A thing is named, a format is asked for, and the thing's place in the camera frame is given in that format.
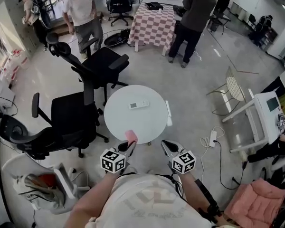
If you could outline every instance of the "screen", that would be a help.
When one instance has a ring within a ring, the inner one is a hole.
[[[267,105],[268,105],[269,110],[272,112],[279,106],[279,103],[276,97],[274,97],[267,101]]]

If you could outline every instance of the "chair wheel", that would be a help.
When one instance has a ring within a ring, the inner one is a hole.
[[[99,115],[103,115],[104,114],[104,111],[102,109],[100,109],[100,108],[98,108],[97,111],[98,111]]]

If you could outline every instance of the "black and white marker cube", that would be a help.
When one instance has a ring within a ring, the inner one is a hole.
[[[172,159],[172,168],[181,174],[194,169],[196,158],[191,151],[182,153]]]
[[[112,148],[106,149],[100,156],[101,168],[116,173],[125,168],[125,156],[115,152]]]

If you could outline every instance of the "round white table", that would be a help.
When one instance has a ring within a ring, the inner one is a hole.
[[[129,109],[130,103],[149,101],[149,106]],[[112,94],[104,108],[104,121],[111,134],[126,140],[125,132],[133,130],[138,143],[156,139],[165,129],[168,110],[164,99],[154,90],[142,85],[129,85]]]

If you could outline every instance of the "pink object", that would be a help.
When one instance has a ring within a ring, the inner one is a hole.
[[[225,214],[243,228],[269,228],[285,197],[281,190],[262,178],[240,185]]]
[[[148,10],[145,3],[139,6],[131,26],[128,43],[141,41],[157,47],[164,46],[168,51],[172,44],[175,19],[174,10],[170,5],[162,5],[161,12]]]
[[[129,130],[129,131],[126,131],[125,133],[125,136],[128,140],[128,145],[130,146],[133,142],[138,142],[138,138],[136,136],[136,134],[133,132],[133,130]]]

